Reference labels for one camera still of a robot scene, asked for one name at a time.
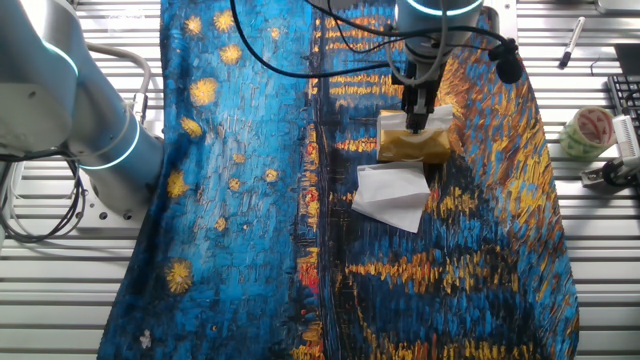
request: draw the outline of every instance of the yellow brushstroke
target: yellow brushstroke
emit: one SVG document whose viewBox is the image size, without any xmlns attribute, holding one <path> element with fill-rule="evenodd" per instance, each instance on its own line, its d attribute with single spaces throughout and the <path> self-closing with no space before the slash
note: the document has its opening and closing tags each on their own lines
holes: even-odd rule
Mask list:
<svg viewBox="0 0 640 360">
<path fill-rule="evenodd" d="M 189 185 L 184 183 L 184 173 L 182 171 L 172 171 L 167 181 L 167 194 L 171 198 L 177 198 L 189 190 Z"/>
<path fill-rule="evenodd" d="M 231 44 L 220 49 L 220 59 L 227 65 L 236 65 L 242 57 L 242 50 L 236 44 Z"/>
<path fill-rule="evenodd" d="M 489 253 L 496 256 L 498 264 L 489 264 L 486 259 Z M 389 287 L 393 287 L 398 280 L 405 285 L 405 290 L 409 292 L 409 283 L 413 282 L 413 291 L 424 294 L 431 291 L 433 285 L 438 282 L 442 289 L 451 293 L 454 285 L 458 289 L 465 289 L 470 292 L 476 282 L 482 281 L 485 287 L 497 288 L 499 286 L 510 286 L 514 291 L 518 291 L 518 281 L 514 281 L 514 276 L 509 271 L 508 265 L 514 260 L 506 257 L 506 260 L 499 255 L 499 247 L 484 247 L 473 254 L 463 255 L 459 259 L 447 259 L 444 265 L 434 265 L 435 252 L 420 253 L 413 255 L 411 261 L 407 257 L 402 257 L 397 263 L 382 263 L 379 261 L 360 265 L 348 265 L 345 268 L 347 275 L 373 275 L 385 280 L 391 279 Z"/>
<path fill-rule="evenodd" d="M 225 220 L 224 218 L 220 218 L 218 219 L 218 221 L 216 221 L 215 225 L 213 225 L 218 231 L 224 231 L 224 229 L 227 228 L 227 220 Z"/>
<path fill-rule="evenodd" d="M 293 360 L 324 360 L 324 354 L 320 346 L 305 346 L 291 350 Z"/>
<path fill-rule="evenodd" d="M 318 248 L 307 248 L 309 255 L 298 259 L 298 264 L 316 264 L 318 262 Z"/>
<path fill-rule="evenodd" d="M 197 16 L 192 16 L 184 22 L 184 27 L 189 35 L 197 35 L 202 31 L 202 21 Z"/>
<path fill-rule="evenodd" d="M 182 125 L 182 129 L 192 138 L 202 135 L 202 128 L 197 122 L 183 117 L 182 120 L 180 120 L 180 124 Z"/>
<path fill-rule="evenodd" d="M 439 215 L 441 218 L 450 218 L 454 214 L 469 215 L 469 212 L 474 210 L 478 205 L 478 194 L 474 193 L 473 197 L 467 193 L 462 193 L 457 187 L 449 190 L 447 196 L 441 201 L 438 201 L 435 197 L 429 197 L 427 202 L 427 210 L 431 214 Z"/>
<path fill-rule="evenodd" d="M 220 32 L 229 31 L 234 26 L 233 15 L 231 14 L 231 10 L 225 10 L 223 12 L 217 13 L 213 17 L 213 23 L 215 24 L 216 29 L 218 29 L 218 31 Z"/>
<path fill-rule="evenodd" d="M 303 180 L 308 181 L 309 185 L 315 185 L 318 183 L 318 176 L 310 171 L 304 172 Z"/>
<path fill-rule="evenodd" d="M 304 151 L 304 168 L 315 170 L 320 163 L 320 151 L 317 143 L 316 128 L 310 125 L 307 129 L 307 145 Z"/>
<path fill-rule="evenodd" d="M 352 204 L 353 203 L 353 199 L 355 199 L 355 197 L 356 197 L 356 192 L 353 191 L 353 192 L 348 193 L 347 195 L 342 195 L 340 198 L 343 201 L 346 201 L 349 204 Z"/>
<path fill-rule="evenodd" d="M 322 353 L 322 323 L 314 321 L 302 333 L 302 339 L 307 344 L 291 351 L 294 360 L 324 360 Z"/>
<path fill-rule="evenodd" d="M 312 343 L 319 343 L 322 340 L 322 323 L 312 322 L 307 330 L 302 333 L 302 338 Z"/>
<path fill-rule="evenodd" d="M 218 82 L 212 78 L 198 80 L 189 86 L 191 102 L 195 106 L 207 105 L 216 98 Z"/>
<path fill-rule="evenodd" d="M 233 191 L 238 191 L 240 189 L 240 180 L 238 179 L 229 180 L 229 189 Z"/>
<path fill-rule="evenodd" d="M 301 194 L 300 213 L 307 215 L 307 224 L 314 230 L 318 227 L 318 217 L 320 216 L 320 203 L 318 201 L 318 190 L 309 187 Z"/>
<path fill-rule="evenodd" d="M 165 271 L 169 290 L 174 294 L 184 294 L 193 284 L 191 277 L 191 262 L 184 259 L 175 259 Z"/>
<path fill-rule="evenodd" d="M 245 162 L 245 157 L 242 154 L 233 154 L 233 161 L 237 162 L 238 164 L 244 164 Z"/>
<path fill-rule="evenodd" d="M 264 179 L 267 180 L 267 182 L 276 181 L 278 179 L 278 172 L 273 169 L 268 169 L 264 173 Z"/>
<path fill-rule="evenodd" d="M 351 45 L 352 48 L 362 51 L 362 50 L 369 50 L 372 47 L 375 46 L 375 44 L 370 44 L 368 42 L 356 42 L 354 41 L 353 43 L 349 44 Z M 404 49 L 404 41 L 398 41 L 395 42 L 393 44 L 390 45 L 391 46 L 391 51 L 393 52 L 398 52 Z M 330 42 L 329 44 L 327 44 L 325 46 L 326 50 L 349 50 L 349 47 L 344 43 L 344 42 L 340 42 L 340 40 L 336 40 L 335 42 Z M 379 48 L 378 50 L 373 50 L 374 52 L 376 51 L 384 51 L 384 48 Z"/>
<path fill-rule="evenodd" d="M 358 140 L 345 140 L 336 144 L 336 148 L 345 151 L 371 152 L 377 146 L 376 138 L 362 138 Z"/>
<path fill-rule="evenodd" d="M 368 81 L 366 77 L 362 80 L 350 81 L 352 83 L 363 83 L 363 85 L 346 85 L 343 82 L 336 81 L 336 83 L 343 83 L 343 85 L 331 87 L 329 93 L 331 95 L 387 95 L 395 96 L 397 98 L 402 97 L 402 86 L 393 85 L 391 76 L 381 76 L 380 81 Z"/>
<path fill-rule="evenodd" d="M 353 18 L 353 19 L 351 19 L 350 21 L 352 21 L 352 22 L 354 22 L 354 23 L 356 23 L 356 24 L 358 24 L 358 25 L 370 26 L 370 25 L 377 25 L 377 24 L 379 24 L 381 21 L 382 21 L 382 22 L 386 22 L 386 21 L 387 21 L 387 19 L 386 19 L 386 18 L 384 18 L 384 17 L 380 17 L 380 16 L 376 16 L 376 17 L 372 17 L 372 16 L 360 16 L 360 17 L 357 17 L 357 18 Z M 337 28 L 336 21 L 335 21 L 333 18 L 331 18 L 331 17 L 328 17 L 328 18 L 326 18 L 326 19 L 324 20 L 324 25 L 325 25 L 325 27 L 326 27 L 327 29 L 332 29 L 332 28 L 334 28 L 334 27 L 336 27 L 336 28 Z"/>
</svg>

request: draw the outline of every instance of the black cable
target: black cable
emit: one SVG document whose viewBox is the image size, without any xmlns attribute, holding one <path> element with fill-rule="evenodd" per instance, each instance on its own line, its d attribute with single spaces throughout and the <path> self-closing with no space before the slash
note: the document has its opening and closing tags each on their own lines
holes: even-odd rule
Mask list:
<svg viewBox="0 0 640 360">
<path fill-rule="evenodd" d="M 334 77 L 339 75 L 346 75 L 346 74 L 352 74 L 356 72 L 370 71 L 370 70 L 383 69 L 383 68 L 389 67 L 389 64 L 387 63 L 379 63 L 375 65 L 363 66 L 363 67 L 358 67 L 353 69 L 332 71 L 332 72 L 318 73 L 318 74 L 300 74 L 300 73 L 292 73 L 289 71 L 278 69 L 277 67 L 269 64 L 265 59 L 263 59 L 255 51 L 255 49 L 251 46 L 251 44 L 249 44 L 249 41 L 247 40 L 247 37 L 245 36 L 244 31 L 242 30 L 242 26 L 240 26 L 240 19 L 238 18 L 238 11 L 236 9 L 235 0 L 229 0 L 229 5 L 231 7 L 231 14 L 233 15 L 233 21 L 235 22 L 236 30 L 238 31 L 238 35 L 240 35 L 240 40 L 242 40 L 242 43 L 244 44 L 244 46 L 247 48 L 247 50 L 249 50 L 249 53 L 251 53 L 251 55 L 256 60 L 258 60 L 258 62 L 262 64 L 264 67 L 280 75 L 284 75 L 284 76 L 288 76 L 296 79 L 323 79 L 323 78 L 329 78 L 329 77 Z"/>
<path fill-rule="evenodd" d="M 377 30 L 377 29 L 372 29 L 369 27 L 366 27 L 364 25 L 360 25 L 358 23 L 355 23 L 347 18 L 344 18 L 336 13 L 330 12 L 327 9 L 314 4 L 313 2 L 311 2 L 310 0 L 304 0 L 304 2 L 306 2 L 307 4 L 311 5 L 314 9 L 320 11 L 321 13 L 330 16 L 332 18 L 335 18 L 337 20 L 342 21 L 343 23 L 354 27 L 358 30 L 362 30 L 365 32 L 368 32 L 370 34 L 374 34 L 374 35 L 378 35 L 378 36 L 385 36 L 385 37 L 416 37 L 416 36 L 424 36 L 424 35 L 428 35 L 428 34 L 434 34 L 434 33 L 441 33 L 442 29 L 440 28 L 426 28 L 426 29 L 418 29 L 418 30 L 413 30 L 413 31 L 383 31 L 383 30 Z M 488 37 L 492 37 L 498 41 L 500 41 L 502 44 L 507 44 L 507 39 L 505 37 L 503 37 L 502 35 L 498 34 L 498 33 L 494 33 L 493 31 L 489 31 L 489 30 L 485 30 L 482 28 L 478 28 L 478 27 L 474 27 L 474 26 L 450 26 L 448 28 L 448 31 L 465 31 L 465 32 L 473 32 L 476 34 L 480 34 L 480 35 L 484 35 L 484 36 L 488 36 Z"/>
<path fill-rule="evenodd" d="M 9 162 L 9 163 L 23 162 L 23 161 L 29 161 L 29 160 L 38 160 L 38 159 L 52 157 L 52 156 L 64 156 L 66 154 L 67 154 L 66 151 L 59 150 L 59 149 L 52 149 L 52 150 L 36 151 L 36 152 L 28 153 L 24 156 L 0 155 L 0 162 Z"/>
<path fill-rule="evenodd" d="M 2 213 L 2 210 L 4 209 L 4 204 L 3 204 L 2 208 L 0 208 L 0 224 L 13 240 L 16 240 L 22 243 L 27 243 L 27 244 L 34 244 L 34 243 L 47 240 L 51 237 L 57 236 L 58 233 L 64 230 L 71 223 L 71 221 L 74 218 L 76 218 L 78 205 L 80 203 L 80 200 L 82 200 L 82 209 L 80 211 L 80 216 L 77 217 L 76 223 L 66 233 L 60 236 L 68 235 L 69 233 L 71 233 L 71 231 L 75 230 L 75 228 L 80 223 L 80 220 L 82 219 L 82 216 L 84 214 L 85 207 L 86 207 L 86 195 L 84 193 L 85 188 L 84 188 L 84 184 L 82 183 L 82 179 L 80 178 L 80 176 L 78 176 L 79 169 L 76 163 L 69 159 L 66 159 L 65 161 L 67 162 L 67 165 L 69 165 L 69 169 L 71 170 L 72 174 L 76 179 L 74 182 L 75 191 L 74 191 L 73 200 L 71 202 L 71 206 L 69 206 L 69 209 L 67 209 L 63 217 L 56 224 L 56 226 L 53 229 L 51 229 L 51 231 L 49 231 L 47 234 L 29 235 L 29 234 L 23 234 L 19 232 L 13 226 L 11 226 L 11 224 L 9 224 L 7 219 L 5 219 L 4 217 L 4 214 Z M 5 171 L 2 174 L 2 177 L 0 178 L 0 185 L 2 187 L 6 186 L 5 184 L 7 181 L 11 181 L 10 179 L 8 179 L 9 173 L 10 173 L 10 167 L 6 167 Z"/>
<path fill-rule="evenodd" d="M 414 30 L 414 31 L 408 31 L 408 32 L 398 32 L 398 31 L 380 31 L 380 30 L 376 30 L 376 29 L 371 29 L 368 28 L 366 26 L 357 24 L 353 21 L 350 21 L 349 19 L 343 18 L 337 14 L 335 14 L 332 11 L 327 11 L 324 8 L 317 6 L 316 4 L 310 2 L 309 0 L 304 0 L 307 4 L 311 5 L 312 7 L 314 7 L 315 9 L 317 9 L 318 11 L 322 12 L 325 15 L 328 15 L 332 18 L 334 18 L 334 20 L 336 21 L 342 21 L 343 23 L 354 27 L 356 29 L 368 32 L 370 34 L 374 34 L 374 35 L 378 35 L 378 36 L 385 36 L 385 37 L 397 37 L 397 38 L 401 38 L 401 39 L 395 39 L 393 41 L 388 41 L 385 42 L 384 44 L 379 44 L 376 47 L 372 48 L 372 49 L 367 49 L 367 52 L 371 52 L 374 51 L 375 49 L 385 46 L 391 42 L 395 42 L 395 41 L 400 41 L 400 40 L 405 40 L 407 38 L 411 38 L 411 37 L 419 37 L 419 36 L 426 36 L 430 33 L 440 33 L 441 29 L 439 28 L 430 28 L 430 29 L 421 29 L 421 30 Z M 236 8 L 236 2 L 235 0 L 229 0 L 229 6 L 231 8 L 231 14 L 233 16 L 233 20 L 235 23 L 235 27 L 236 30 L 238 31 L 238 35 L 240 36 L 240 40 L 242 41 L 242 43 L 244 44 L 244 46 L 247 48 L 247 50 L 249 51 L 249 53 L 256 59 L 258 60 L 258 62 L 260 64 L 262 64 L 262 66 L 266 67 L 267 69 L 278 73 L 280 75 L 283 76 L 288 76 L 288 77 L 292 77 L 292 78 L 296 78 L 296 79 L 323 79 L 323 78 L 330 78 L 330 77 L 334 77 L 334 76 L 340 76 L 340 75 L 346 75 L 346 74 L 352 74 L 352 73 L 356 73 L 356 72 L 363 72 L 363 71 L 370 71 L 370 70 L 375 70 L 375 69 L 383 69 L 383 68 L 387 68 L 389 67 L 388 63 L 379 63 L 379 64 L 374 64 L 374 65 L 369 65 L 369 66 L 364 66 L 364 67 L 358 67 L 358 68 L 352 68 L 352 69 L 346 69 L 346 70 L 340 70 L 340 71 L 332 71 L 332 72 L 325 72 L 325 73 L 316 73 L 316 74 L 301 74 L 301 73 L 292 73 L 289 71 L 285 71 L 282 69 L 279 69 L 273 65 L 271 65 L 269 62 L 267 62 L 266 60 L 264 60 L 260 54 L 258 54 L 255 49 L 251 46 L 251 44 L 249 43 L 249 40 L 247 39 L 247 37 L 244 34 L 244 30 L 242 29 L 242 26 L 240 25 L 240 19 L 238 17 L 238 10 Z M 448 28 L 449 31 L 466 31 L 466 32 L 474 32 L 480 35 L 485 35 L 485 36 L 489 36 L 492 37 L 494 39 L 499 40 L 501 43 L 507 43 L 507 39 L 505 39 L 504 37 L 502 37 L 500 34 L 496 34 L 492 31 L 489 30 L 485 30 L 485 29 L 481 29 L 481 28 L 476 28 L 473 26 L 452 26 Z"/>
</svg>

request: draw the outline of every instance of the blue fabric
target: blue fabric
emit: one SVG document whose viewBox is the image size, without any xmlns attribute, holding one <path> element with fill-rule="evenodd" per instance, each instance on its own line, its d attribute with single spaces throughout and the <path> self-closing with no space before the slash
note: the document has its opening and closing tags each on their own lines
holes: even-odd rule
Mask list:
<svg viewBox="0 0 640 360">
<path fill-rule="evenodd" d="M 343 15 L 379 27 L 393 5 Z M 239 6 L 280 68 L 362 64 L 300 2 Z M 350 210 L 356 167 L 376 161 L 375 118 L 399 106 L 388 70 L 269 72 L 223 0 L 163 0 L 161 20 L 164 169 L 99 359 L 574 357 L 576 290 L 526 75 L 504 85 L 485 53 L 454 51 L 438 97 L 454 105 L 452 156 L 429 168 L 411 234 Z M 381 40 L 345 30 L 354 46 Z"/>
</svg>

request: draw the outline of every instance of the metal grating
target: metal grating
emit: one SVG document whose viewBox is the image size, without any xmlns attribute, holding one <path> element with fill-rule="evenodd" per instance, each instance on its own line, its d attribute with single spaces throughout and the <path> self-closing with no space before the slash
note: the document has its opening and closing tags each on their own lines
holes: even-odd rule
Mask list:
<svg viewBox="0 0 640 360">
<path fill-rule="evenodd" d="M 162 129 L 159 0 L 84 0 L 78 15 L 87 41 L 123 47 L 146 57 L 154 73 L 146 127 Z M 633 190 L 599 196 L 582 188 L 579 172 L 618 155 L 606 151 L 592 164 L 573 162 L 558 143 L 562 125 L 582 106 L 611 108 L 606 77 L 620 73 L 613 44 L 640 41 L 640 19 L 605 17 L 593 1 L 520 0 L 521 55 L 531 76 L 557 180 L 567 246 L 580 300 L 579 360 L 640 359 L 640 208 Z M 584 32 L 564 71 L 556 68 L 573 25 Z M 131 100 L 141 71 L 94 55 Z M 17 210 L 33 231 L 50 229 L 68 204 L 72 177 L 60 161 L 28 163 Z M 0 360 L 94 359 L 136 234 L 104 229 L 23 246 L 7 239 L 0 253 Z"/>
</svg>

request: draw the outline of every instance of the white paper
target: white paper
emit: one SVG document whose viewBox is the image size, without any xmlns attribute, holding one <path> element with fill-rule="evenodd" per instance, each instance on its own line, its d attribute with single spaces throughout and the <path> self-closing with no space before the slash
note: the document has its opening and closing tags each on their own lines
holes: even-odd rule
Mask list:
<svg viewBox="0 0 640 360">
<path fill-rule="evenodd" d="M 418 232 L 429 186 L 421 162 L 358 166 L 351 208 L 386 224 Z"/>
</svg>

